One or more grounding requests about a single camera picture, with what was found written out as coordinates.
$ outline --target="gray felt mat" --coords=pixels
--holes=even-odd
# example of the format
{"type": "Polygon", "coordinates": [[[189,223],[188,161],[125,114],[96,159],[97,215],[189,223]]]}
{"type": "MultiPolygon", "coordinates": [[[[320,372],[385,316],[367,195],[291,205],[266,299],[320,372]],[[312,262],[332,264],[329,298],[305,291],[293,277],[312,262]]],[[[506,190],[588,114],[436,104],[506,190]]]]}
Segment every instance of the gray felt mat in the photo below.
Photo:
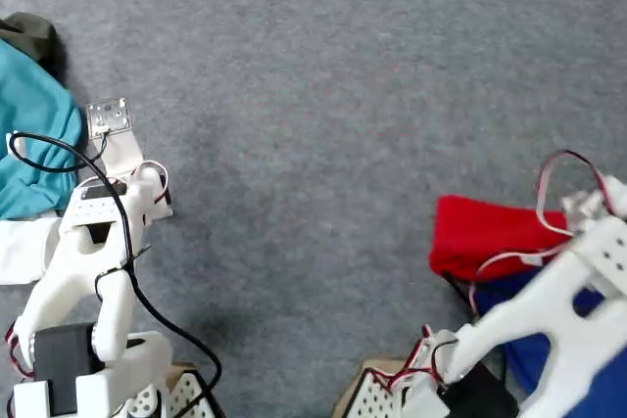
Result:
{"type": "MultiPolygon", "coordinates": [[[[229,416],[329,416],[365,357],[461,324],[427,265],[439,195],[531,206],[564,146],[627,176],[627,0],[0,0],[15,11],[58,27],[77,101],[129,97],[169,168],[176,216],[139,276],[223,358],[229,416]]],[[[0,324],[27,294],[0,289],[0,324]]]]}

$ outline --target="metal plate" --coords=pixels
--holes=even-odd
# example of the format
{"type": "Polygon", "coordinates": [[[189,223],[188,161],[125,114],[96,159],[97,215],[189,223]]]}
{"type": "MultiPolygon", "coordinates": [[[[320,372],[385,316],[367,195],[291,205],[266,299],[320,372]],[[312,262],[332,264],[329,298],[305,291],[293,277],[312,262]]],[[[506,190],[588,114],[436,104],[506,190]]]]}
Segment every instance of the metal plate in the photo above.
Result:
{"type": "Polygon", "coordinates": [[[132,129],[128,101],[116,98],[87,105],[87,125],[89,138],[95,139],[105,132],[115,134],[132,129]]]}

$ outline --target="red fabric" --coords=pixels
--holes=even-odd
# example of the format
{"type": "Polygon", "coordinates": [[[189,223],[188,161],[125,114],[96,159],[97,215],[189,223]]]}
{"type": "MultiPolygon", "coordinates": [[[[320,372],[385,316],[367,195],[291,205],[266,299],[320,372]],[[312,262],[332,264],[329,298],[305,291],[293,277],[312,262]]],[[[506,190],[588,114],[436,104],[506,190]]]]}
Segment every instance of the red fabric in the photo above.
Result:
{"type": "MultiPolygon", "coordinates": [[[[566,228],[559,211],[545,212],[550,225],[566,228]]],[[[490,257],[505,252],[536,253],[568,240],[540,224],[533,209],[508,208],[463,196],[444,196],[438,201],[431,269],[467,281],[490,257]]],[[[487,281],[529,269],[519,257],[492,264],[481,273],[487,281]]]]}

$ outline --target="teal cloth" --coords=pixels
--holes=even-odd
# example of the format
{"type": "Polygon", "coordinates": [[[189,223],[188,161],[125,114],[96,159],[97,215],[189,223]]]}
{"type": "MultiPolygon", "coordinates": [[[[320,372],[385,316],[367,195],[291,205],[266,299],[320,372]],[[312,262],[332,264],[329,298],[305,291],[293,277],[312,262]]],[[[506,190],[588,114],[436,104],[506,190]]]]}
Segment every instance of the teal cloth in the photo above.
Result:
{"type": "MultiPolygon", "coordinates": [[[[47,173],[8,154],[5,136],[36,132],[76,145],[82,121],[72,95],[35,61],[0,40],[0,219],[64,209],[76,175],[47,173]]],[[[46,166],[74,165],[73,156],[55,146],[26,140],[26,156],[46,166]]]]}

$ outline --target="blue cloth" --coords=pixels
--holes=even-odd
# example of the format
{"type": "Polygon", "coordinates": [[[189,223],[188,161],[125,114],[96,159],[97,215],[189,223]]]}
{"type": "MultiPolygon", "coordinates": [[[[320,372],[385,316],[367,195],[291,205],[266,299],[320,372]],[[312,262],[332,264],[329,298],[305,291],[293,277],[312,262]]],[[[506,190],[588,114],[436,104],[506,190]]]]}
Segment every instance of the blue cloth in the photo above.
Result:
{"type": "MultiPolygon", "coordinates": [[[[76,184],[74,173],[47,173],[8,155],[7,133],[30,131],[76,145],[82,122],[72,95],[35,61],[0,40],[0,218],[27,217],[63,209],[76,184]]],[[[26,140],[26,156],[46,166],[68,167],[73,156],[26,140]]]]}
{"type": "MultiPolygon", "coordinates": [[[[493,281],[489,285],[491,291],[477,293],[479,310],[485,312],[497,303],[510,299],[537,273],[538,271],[534,271],[493,281]]],[[[603,297],[600,294],[582,291],[575,298],[573,305],[577,312],[585,316],[602,301],[603,297]]],[[[527,393],[531,394],[536,389],[550,350],[549,339],[544,335],[534,335],[505,345],[507,365],[527,393]]],[[[627,349],[597,375],[588,396],[568,414],[568,418],[624,417],[627,410],[625,384],[627,384],[627,349]]]]}

